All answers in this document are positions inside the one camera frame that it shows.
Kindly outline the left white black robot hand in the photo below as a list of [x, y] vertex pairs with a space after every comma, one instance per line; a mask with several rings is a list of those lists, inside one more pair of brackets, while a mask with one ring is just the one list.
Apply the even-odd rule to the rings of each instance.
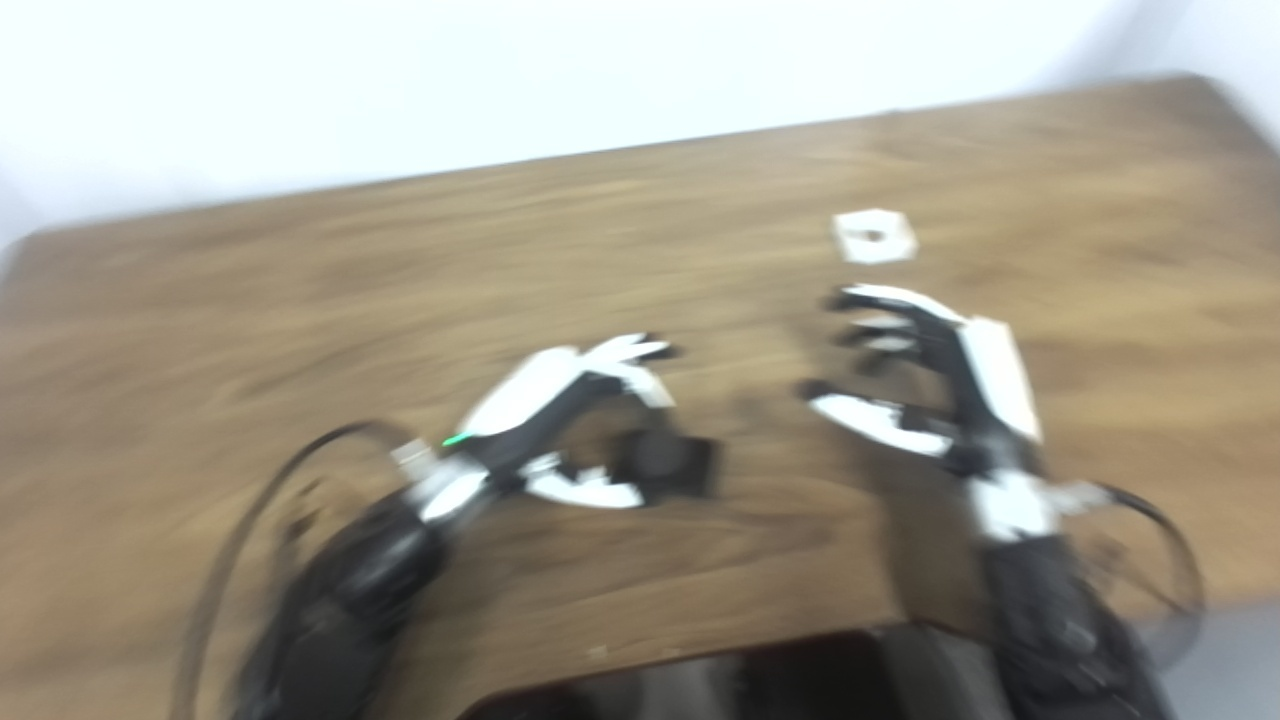
[[650, 333], [621, 334], [582, 350], [566, 345], [526, 357], [460, 423], [442, 447], [471, 489], [516, 489], [585, 509], [641, 509], [635, 482], [607, 466], [577, 469], [553, 447], [599, 404], [631, 397], [662, 414], [675, 400], [646, 361], [668, 357], [672, 343]]

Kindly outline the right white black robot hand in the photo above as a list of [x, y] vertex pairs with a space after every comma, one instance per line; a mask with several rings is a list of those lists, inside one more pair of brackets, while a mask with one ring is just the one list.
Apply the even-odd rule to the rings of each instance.
[[869, 366], [902, 360], [933, 372], [951, 404], [937, 414], [808, 379], [797, 395], [809, 409], [872, 442], [932, 457], [957, 477], [1044, 475], [1041, 420], [1010, 325], [886, 284], [845, 286], [826, 306], [876, 313], [855, 322], [841, 343], [870, 350]]

